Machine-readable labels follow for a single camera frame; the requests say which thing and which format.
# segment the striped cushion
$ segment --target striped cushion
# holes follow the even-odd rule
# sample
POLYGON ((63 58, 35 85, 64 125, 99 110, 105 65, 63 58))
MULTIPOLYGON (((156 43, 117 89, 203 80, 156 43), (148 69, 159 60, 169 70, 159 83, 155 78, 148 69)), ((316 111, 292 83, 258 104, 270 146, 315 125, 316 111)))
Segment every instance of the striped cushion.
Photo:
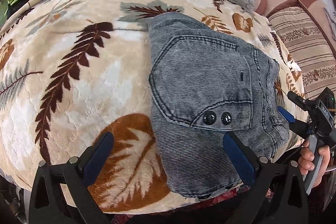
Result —
POLYGON ((269 17, 277 34, 301 68, 306 99, 326 86, 336 91, 336 61, 313 20, 300 7, 289 7, 269 17))

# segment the finger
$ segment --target finger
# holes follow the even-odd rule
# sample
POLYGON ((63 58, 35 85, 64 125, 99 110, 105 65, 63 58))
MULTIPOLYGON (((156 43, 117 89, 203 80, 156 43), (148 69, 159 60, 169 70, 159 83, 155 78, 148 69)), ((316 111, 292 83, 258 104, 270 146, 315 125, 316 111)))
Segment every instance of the finger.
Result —
POLYGON ((298 162, 299 162, 299 165, 301 167, 303 167, 303 168, 305 168, 307 170, 310 170, 310 171, 314 170, 315 166, 314 166, 314 164, 310 160, 306 160, 306 159, 300 157, 299 160, 298 160, 298 162))
POLYGON ((310 161, 312 161, 313 159, 314 159, 314 154, 313 154, 313 152, 311 152, 310 150, 309 150, 309 148, 302 148, 301 150, 300 150, 300 154, 301 154, 301 157, 302 158, 304 158, 304 159, 306 159, 306 160, 310 160, 310 161))
POLYGON ((330 148, 329 148, 329 146, 326 145, 326 146, 320 147, 319 148, 319 154, 321 156, 323 156, 323 160, 322 160, 321 167, 320 167, 319 173, 316 177, 316 181, 315 181, 313 187, 316 187, 321 183, 322 177, 323 177, 323 175, 324 175, 324 173, 325 173, 325 171, 328 167, 328 164, 329 164, 329 161, 330 161, 330 148))
POLYGON ((305 176, 308 174, 308 170, 299 165, 301 175, 305 176))
POLYGON ((302 144, 303 147, 308 147, 309 146, 309 139, 306 139, 303 144, 302 144))

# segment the metal screw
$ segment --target metal screw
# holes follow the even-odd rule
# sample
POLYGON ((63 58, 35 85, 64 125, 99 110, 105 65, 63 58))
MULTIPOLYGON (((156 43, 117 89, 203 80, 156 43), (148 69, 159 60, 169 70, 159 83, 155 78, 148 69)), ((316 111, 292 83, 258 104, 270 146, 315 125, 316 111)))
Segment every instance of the metal screw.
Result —
POLYGON ((39 167, 42 167, 42 166, 44 166, 45 165, 45 160, 41 160, 40 162, 39 162, 39 167))
POLYGON ((78 157, 71 157, 70 160, 69 160, 69 162, 71 164, 75 164, 76 162, 78 162, 78 157))
POLYGON ((266 157, 260 157, 259 160, 264 164, 268 163, 268 159, 266 157))
POLYGON ((293 166, 293 167, 297 167, 297 162, 294 161, 294 160, 292 160, 292 161, 291 161, 291 166, 293 166))

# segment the fleece blanket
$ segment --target fleece blanket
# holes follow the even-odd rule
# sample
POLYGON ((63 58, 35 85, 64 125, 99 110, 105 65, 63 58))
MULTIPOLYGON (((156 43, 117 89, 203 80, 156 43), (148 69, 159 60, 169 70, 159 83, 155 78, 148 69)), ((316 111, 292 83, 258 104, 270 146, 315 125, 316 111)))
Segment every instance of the fleece blanket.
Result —
MULTIPOLYGON (((283 42, 265 17, 228 0, 31 0, 0 31, 1 174, 31 190, 41 159, 65 163, 110 131, 115 146, 89 187, 104 212, 144 214, 199 202, 167 187, 151 127, 146 21, 170 11, 275 59, 278 105, 307 119, 286 96, 303 96, 304 89, 283 42)), ((297 141, 291 134, 272 160, 297 141)))

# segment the gray denim jeans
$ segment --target gray denim jeans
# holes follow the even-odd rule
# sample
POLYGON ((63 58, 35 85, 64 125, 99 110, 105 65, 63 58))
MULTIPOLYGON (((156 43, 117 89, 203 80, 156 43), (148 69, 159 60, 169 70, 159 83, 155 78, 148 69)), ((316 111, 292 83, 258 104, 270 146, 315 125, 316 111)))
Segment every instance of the gray denim jeans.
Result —
POLYGON ((169 188, 215 196, 239 182, 222 146, 233 131, 271 158, 289 138, 277 111, 278 63, 240 38, 170 12, 148 24, 152 127, 169 188))

